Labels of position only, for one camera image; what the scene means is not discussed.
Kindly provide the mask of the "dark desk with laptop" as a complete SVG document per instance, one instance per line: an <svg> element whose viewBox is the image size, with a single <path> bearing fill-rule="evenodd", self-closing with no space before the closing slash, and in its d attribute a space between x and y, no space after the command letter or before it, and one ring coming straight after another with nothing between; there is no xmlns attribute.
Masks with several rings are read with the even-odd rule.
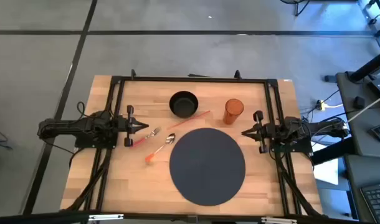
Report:
<svg viewBox="0 0 380 224"><path fill-rule="evenodd" d="M361 188L380 184L380 158L346 155L344 161L359 221L374 223Z"/></svg>

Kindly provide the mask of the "white paper sheet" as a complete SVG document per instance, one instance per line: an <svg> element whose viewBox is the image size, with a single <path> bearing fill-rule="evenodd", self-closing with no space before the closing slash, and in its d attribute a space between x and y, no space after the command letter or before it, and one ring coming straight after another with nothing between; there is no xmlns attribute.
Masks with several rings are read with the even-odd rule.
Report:
<svg viewBox="0 0 380 224"><path fill-rule="evenodd" d="M338 185L338 159L332 159L322 164L314 165L313 174L317 180Z"/></svg>

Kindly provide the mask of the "orange handled metal spoon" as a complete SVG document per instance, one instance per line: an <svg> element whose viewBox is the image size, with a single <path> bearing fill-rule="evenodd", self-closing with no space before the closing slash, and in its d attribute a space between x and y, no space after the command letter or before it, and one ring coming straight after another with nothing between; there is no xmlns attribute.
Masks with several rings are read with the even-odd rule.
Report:
<svg viewBox="0 0 380 224"><path fill-rule="evenodd" d="M145 162L147 164L149 164L155 155L157 155L157 153L159 153L160 150L162 150L165 146L169 145L169 144L172 144L176 139L176 135L174 133L171 133L165 140L165 143L163 145L161 145L157 150L155 150L154 152L152 152L151 154L149 154L148 156L145 157Z"/></svg>

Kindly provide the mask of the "black triangular desk object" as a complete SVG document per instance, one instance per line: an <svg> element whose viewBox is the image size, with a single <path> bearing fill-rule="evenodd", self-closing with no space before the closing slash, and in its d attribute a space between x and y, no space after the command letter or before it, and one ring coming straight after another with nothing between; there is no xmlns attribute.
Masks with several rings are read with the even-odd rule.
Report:
<svg viewBox="0 0 380 224"><path fill-rule="evenodd" d="M370 134L375 140L380 142L380 125L377 125L369 129L368 134Z"/></svg>

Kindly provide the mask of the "silver metal bracket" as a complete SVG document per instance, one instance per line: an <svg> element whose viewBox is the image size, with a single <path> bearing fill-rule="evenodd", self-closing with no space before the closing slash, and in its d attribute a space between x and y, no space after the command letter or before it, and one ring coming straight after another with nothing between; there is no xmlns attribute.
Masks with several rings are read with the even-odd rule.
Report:
<svg viewBox="0 0 380 224"><path fill-rule="evenodd" d="M99 215L90 215L88 217L89 222L100 222L105 220L122 220L124 219L124 214L99 214Z"/></svg>
<svg viewBox="0 0 380 224"><path fill-rule="evenodd" d="M288 218L277 218L277 217L262 217L261 223L263 224L298 224L297 220Z"/></svg>

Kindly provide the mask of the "red drinking straw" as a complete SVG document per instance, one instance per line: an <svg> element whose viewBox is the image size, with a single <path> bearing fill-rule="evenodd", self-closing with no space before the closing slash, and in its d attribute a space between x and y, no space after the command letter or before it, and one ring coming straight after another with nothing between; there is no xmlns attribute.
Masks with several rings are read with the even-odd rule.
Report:
<svg viewBox="0 0 380 224"><path fill-rule="evenodd" d="M209 110L209 111L205 111L205 112L203 112L203 113L201 113L201 114L198 114L198 115L192 116L192 117L190 117L190 118L188 118L188 119L185 119L184 121L181 121L181 122L179 122L179 123L177 123L177 124L174 124L174 125L168 127L167 130L169 130L169 129L173 129L173 128L177 127L177 126L180 126L180 125L182 125L182 124L185 124L185 123L187 123L187 122L190 122L190 121L192 121L192 120L194 120L194 119L196 119L196 118L200 118L200 117L202 117L202 116L204 116L204 115L207 115L207 114L210 113L210 112L211 112L211 111Z"/></svg>

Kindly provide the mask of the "black round woven placemat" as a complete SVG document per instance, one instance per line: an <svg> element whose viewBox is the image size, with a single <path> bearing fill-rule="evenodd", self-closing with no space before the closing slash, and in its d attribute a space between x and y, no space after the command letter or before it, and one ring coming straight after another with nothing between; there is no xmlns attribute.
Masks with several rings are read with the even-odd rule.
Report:
<svg viewBox="0 0 380 224"><path fill-rule="evenodd" d="M245 159L228 134L213 128L186 133L169 158L173 184L188 201L215 206L229 201L245 180Z"/></svg>

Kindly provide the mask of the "orange translucent plastic cup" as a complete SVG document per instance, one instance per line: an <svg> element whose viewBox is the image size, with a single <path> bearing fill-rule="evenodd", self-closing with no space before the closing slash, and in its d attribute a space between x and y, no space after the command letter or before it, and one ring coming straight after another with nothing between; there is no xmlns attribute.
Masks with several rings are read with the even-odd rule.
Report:
<svg viewBox="0 0 380 224"><path fill-rule="evenodd" d="M232 98L225 103L223 122L233 124L236 119L243 113L244 104L238 99Z"/></svg>

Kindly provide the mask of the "red handled metal fork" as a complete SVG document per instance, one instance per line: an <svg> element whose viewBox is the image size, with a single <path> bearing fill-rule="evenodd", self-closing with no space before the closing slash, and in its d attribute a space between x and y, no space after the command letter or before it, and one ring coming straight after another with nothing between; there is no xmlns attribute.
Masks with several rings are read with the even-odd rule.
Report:
<svg viewBox="0 0 380 224"><path fill-rule="evenodd" d="M155 128L152 132L150 132L148 135L146 135L145 137L134 142L132 147L136 147L136 146L140 145L141 143L145 142L147 139L152 138L153 136L157 135L160 131L161 131L161 127L159 126L159 127Z"/></svg>

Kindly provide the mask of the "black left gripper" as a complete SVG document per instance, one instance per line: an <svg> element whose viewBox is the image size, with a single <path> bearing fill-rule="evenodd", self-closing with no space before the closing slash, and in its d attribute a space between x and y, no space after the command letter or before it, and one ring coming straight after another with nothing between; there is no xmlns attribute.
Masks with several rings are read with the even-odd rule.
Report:
<svg viewBox="0 0 380 224"><path fill-rule="evenodd" d="M131 105L127 106L127 118L124 118L122 115L117 117L117 130L118 132L126 133L124 138L124 146L130 147L133 145L133 140L130 138L130 135L136 133L142 129L148 128L148 124L142 123L133 119L134 107Z"/></svg>

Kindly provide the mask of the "black round bowl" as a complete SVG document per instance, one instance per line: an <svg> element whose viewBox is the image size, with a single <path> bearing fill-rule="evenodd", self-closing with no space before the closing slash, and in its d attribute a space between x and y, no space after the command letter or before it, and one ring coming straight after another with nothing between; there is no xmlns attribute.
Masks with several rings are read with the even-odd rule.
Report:
<svg viewBox="0 0 380 224"><path fill-rule="evenodd" d="M169 100L169 108L179 118L189 118L198 109L199 102L190 91L176 92Z"/></svg>

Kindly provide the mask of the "grey office desk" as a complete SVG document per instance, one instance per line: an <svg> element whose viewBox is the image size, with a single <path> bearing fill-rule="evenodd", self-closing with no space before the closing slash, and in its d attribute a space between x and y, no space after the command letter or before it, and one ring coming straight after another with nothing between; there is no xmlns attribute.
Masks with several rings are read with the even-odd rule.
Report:
<svg viewBox="0 0 380 224"><path fill-rule="evenodd" d="M372 133L372 129L380 125L380 101L376 102L380 98L380 92L373 88L370 77L354 83L348 79L347 74L337 73L336 81L356 154L380 157L380 140ZM376 104L358 114L358 110L353 106L357 96L364 99L366 106L373 102Z"/></svg>

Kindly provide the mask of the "black laptop keyboard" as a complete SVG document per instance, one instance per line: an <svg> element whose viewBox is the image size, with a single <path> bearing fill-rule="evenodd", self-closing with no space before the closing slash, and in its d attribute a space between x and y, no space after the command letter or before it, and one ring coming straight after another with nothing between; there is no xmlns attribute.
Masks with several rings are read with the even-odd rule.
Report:
<svg viewBox="0 0 380 224"><path fill-rule="evenodd" d="M380 224L380 184L361 188L362 196L377 224Z"/></svg>

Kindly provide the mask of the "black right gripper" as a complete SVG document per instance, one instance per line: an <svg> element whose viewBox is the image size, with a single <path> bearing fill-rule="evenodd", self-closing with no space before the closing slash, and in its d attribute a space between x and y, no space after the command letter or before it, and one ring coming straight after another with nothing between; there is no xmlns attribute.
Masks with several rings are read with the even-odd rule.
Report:
<svg viewBox="0 0 380 224"><path fill-rule="evenodd" d="M254 113L254 121L256 124L253 125L250 129L242 131L243 136L251 138L254 141L258 141L260 143L259 153L267 153L269 151L268 146L265 143L265 139L272 137L272 124L262 124L263 119L263 112L257 110Z"/></svg>

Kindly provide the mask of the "black monitor pole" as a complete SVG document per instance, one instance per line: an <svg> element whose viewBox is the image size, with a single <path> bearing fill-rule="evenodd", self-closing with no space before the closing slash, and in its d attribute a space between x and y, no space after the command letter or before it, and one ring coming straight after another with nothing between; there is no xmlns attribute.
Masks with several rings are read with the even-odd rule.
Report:
<svg viewBox="0 0 380 224"><path fill-rule="evenodd" d="M351 82L358 83L368 75L372 75L376 72L380 72L380 54L371 59L357 71L348 75L348 79Z"/></svg>

